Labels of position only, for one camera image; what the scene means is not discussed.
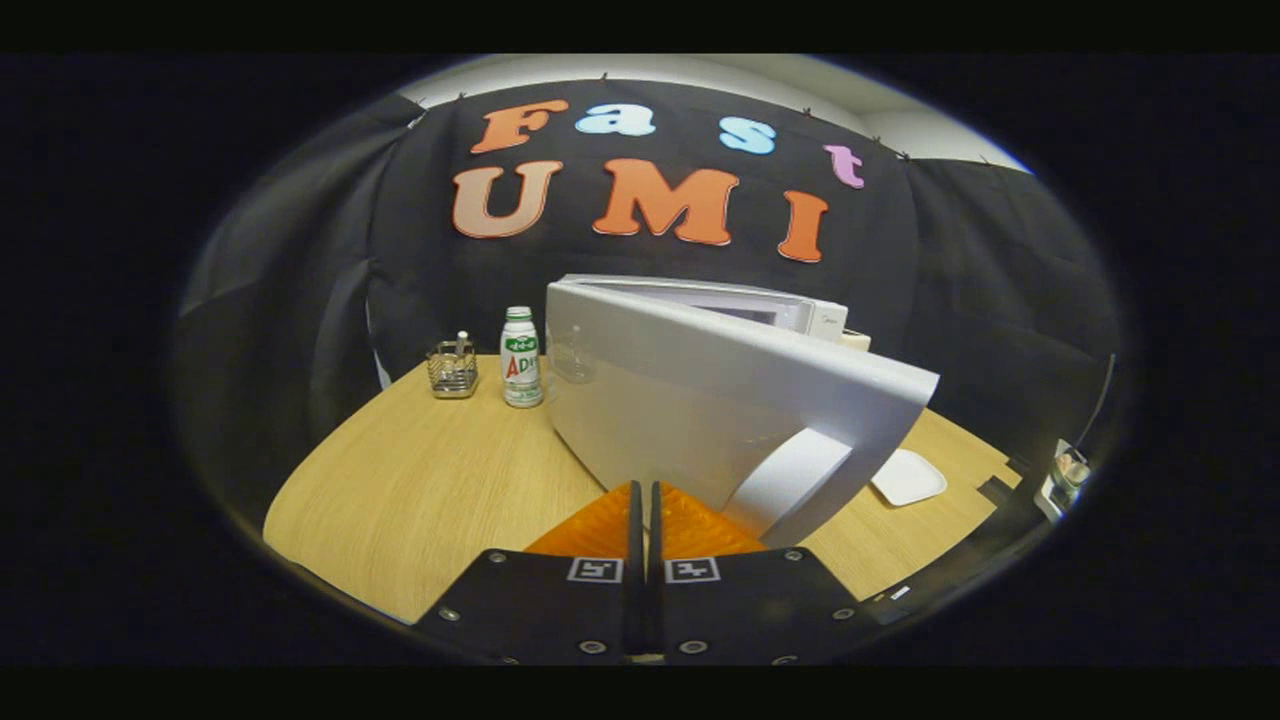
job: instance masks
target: black fabric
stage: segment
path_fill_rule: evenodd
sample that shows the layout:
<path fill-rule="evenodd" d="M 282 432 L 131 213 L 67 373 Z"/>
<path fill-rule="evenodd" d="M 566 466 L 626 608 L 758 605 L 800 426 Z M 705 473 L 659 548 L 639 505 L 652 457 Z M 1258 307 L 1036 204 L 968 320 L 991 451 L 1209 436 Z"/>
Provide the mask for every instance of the black fabric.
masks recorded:
<path fill-rule="evenodd" d="M 522 145 L 479 155 L 488 113 L 566 100 Z M 637 104 L 653 110 L 657 131 L 639 137 L 589 135 L 575 128 L 589 108 Z M 776 147 L 754 155 L 718 140 L 719 120 L 742 117 L 777 131 Z M 832 172 L 824 145 L 861 159 L 855 190 Z M 604 236 L 591 223 L 604 215 L 616 158 L 649 160 L 678 186 L 700 168 L 732 173 L 727 246 L 682 242 L 668 229 Z M 521 178 L 515 168 L 559 160 L 541 218 L 524 233 L 477 240 L 453 227 L 456 187 L 463 170 L 499 167 L 489 211 L 515 210 Z M 787 236 L 783 192 L 823 199 L 819 263 L 788 260 L 777 245 Z M 375 345 L 392 379 L 422 361 L 434 342 L 466 329 L 481 352 L 497 352 L 503 313 L 529 305 L 541 333 L 547 284 L 566 273 L 660 275 L 754 284 L 832 300 L 850 309 L 849 325 L 874 338 L 877 351 L 899 351 L 911 306 L 916 263 L 915 218 L 901 161 L 869 138 L 790 108 L 691 86 L 643 81 L 582 81 L 516 87 L 433 108 L 397 147 L 374 211 L 370 315 Z"/>
<path fill-rule="evenodd" d="M 421 109 L 390 96 L 294 150 L 215 231 L 173 337 L 193 465 L 261 528 L 294 468 L 378 393 L 364 319 L 371 202 Z"/>
<path fill-rule="evenodd" d="M 959 160 L 906 168 L 920 264 L 902 359 L 941 375 L 932 409 L 1039 465 L 1084 430 L 1110 355 L 1124 354 L 1107 272 L 1036 177 Z"/>

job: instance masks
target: white dish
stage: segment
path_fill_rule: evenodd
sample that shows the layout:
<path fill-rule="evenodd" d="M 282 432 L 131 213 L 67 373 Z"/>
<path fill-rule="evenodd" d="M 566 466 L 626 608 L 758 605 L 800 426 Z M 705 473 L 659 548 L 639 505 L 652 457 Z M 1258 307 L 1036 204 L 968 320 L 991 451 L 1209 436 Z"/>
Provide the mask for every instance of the white dish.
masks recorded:
<path fill-rule="evenodd" d="M 895 450 L 872 477 L 872 484 L 891 505 L 910 505 L 941 495 L 947 479 L 928 460 L 910 450 Z"/>

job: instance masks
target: pink letter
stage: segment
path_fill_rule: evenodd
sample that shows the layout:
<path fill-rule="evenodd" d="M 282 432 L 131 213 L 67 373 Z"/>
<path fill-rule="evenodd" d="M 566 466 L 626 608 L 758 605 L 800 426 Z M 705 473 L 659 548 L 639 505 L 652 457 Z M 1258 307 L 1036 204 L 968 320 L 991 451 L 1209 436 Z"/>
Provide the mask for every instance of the pink letter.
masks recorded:
<path fill-rule="evenodd" d="M 854 174 L 854 167 L 861 168 L 863 161 L 852 151 L 844 145 L 823 145 L 822 149 L 831 152 L 831 169 L 836 172 L 840 182 L 854 190 L 861 190 L 867 184 L 863 178 Z"/>

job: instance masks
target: transparent bottle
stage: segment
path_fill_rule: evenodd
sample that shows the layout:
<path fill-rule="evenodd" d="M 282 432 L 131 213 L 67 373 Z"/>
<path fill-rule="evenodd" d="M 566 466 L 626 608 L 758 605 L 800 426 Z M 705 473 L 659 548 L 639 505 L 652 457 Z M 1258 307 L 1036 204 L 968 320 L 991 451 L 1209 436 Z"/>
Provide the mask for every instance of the transparent bottle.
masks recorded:
<path fill-rule="evenodd" d="M 534 313 L 526 305 L 507 307 L 507 324 L 499 340 L 502 397 L 512 407 L 534 407 L 543 401 L 538 366 L 538 332 Z"/>

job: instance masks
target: microwave handle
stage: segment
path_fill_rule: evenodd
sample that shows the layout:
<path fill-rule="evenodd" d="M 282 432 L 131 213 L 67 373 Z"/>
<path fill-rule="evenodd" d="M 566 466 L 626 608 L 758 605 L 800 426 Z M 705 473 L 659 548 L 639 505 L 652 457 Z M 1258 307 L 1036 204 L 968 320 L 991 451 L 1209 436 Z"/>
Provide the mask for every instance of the microwave handle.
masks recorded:
<path fill-rule="evenodd" d="M 751 471 L 724 505 L 724 518 L 762 538 L 806 502 L 845 462 L 852 448 L 813 428 L 791 436 Z"/>

